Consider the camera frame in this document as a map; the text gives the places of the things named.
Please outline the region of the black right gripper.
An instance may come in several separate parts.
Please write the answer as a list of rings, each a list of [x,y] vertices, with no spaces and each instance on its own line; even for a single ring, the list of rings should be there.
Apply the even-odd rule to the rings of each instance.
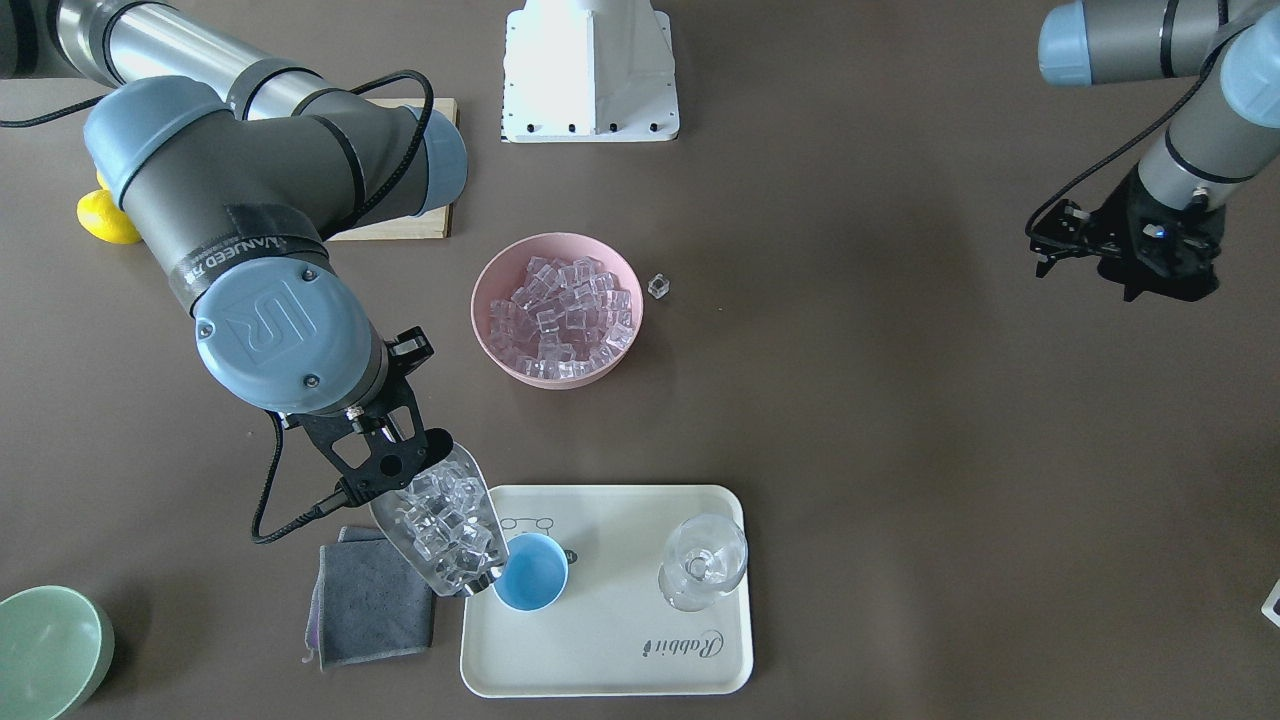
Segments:
[[[389,354],[387,377],[370,400],[334,415],[285,415],[285,427],[303,428],[312,446],[340,474],[334,492],[316,509],[355,509],[385,492],[403,489],[419,473],[445,460],[454,447],[447,430],[424,427],[407,382],[408,374],[434,355],[421,327],[399,333],[384,348]],[[361,462],[349,462],[334,450],[351,436],[367,448]]]

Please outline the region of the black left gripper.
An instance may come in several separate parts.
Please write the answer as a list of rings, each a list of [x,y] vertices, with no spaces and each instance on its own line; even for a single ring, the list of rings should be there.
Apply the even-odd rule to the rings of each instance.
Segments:
[[[1038,277],[1061,260],[1097,256],[1098,274],[1121,284],[1128,302],[1144,292],[1194,302],[1219,288],[1213,263],[1221,254],[1225,217],[1224,208],[1212,206],[1207,188],[1194,187],[1169,206],[1132,170],[1098,209],[1084,211],[1060,200],[1027,234],[1039,258]]]

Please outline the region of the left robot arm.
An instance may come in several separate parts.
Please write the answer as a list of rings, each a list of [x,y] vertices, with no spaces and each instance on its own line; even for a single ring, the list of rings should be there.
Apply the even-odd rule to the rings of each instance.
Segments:
[[[1096,258],[1125,300],[1194,302],[1216,291],[1229,197],[1279,150],[1275,1],[1073,1],[1039,31],[1038,64],[1055,86],[1187,77],[1192,86],[1139,133],[1151,146],[1096,210],[1056,192],[1025,227],[1047,275]]]

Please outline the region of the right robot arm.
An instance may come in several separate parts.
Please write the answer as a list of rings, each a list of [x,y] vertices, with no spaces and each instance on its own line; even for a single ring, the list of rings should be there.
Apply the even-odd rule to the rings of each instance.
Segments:
[[[111,204],[192,316],[210,374],[338,470],[320,518],[406,487],[445,459],[407,382],[419,328],[384,340],[333,269],[344,231],[451,205],[465,142],[433,106],[384,108],[164,1],[5,1],[3,78],[110,91],[84,142]]]

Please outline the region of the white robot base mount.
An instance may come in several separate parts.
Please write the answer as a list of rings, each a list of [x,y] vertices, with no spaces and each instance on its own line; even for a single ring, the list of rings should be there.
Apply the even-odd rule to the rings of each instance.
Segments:
[[[649,1],[527,1],[506,18],[503,69],[506,142],[678,137],[671,20]]]

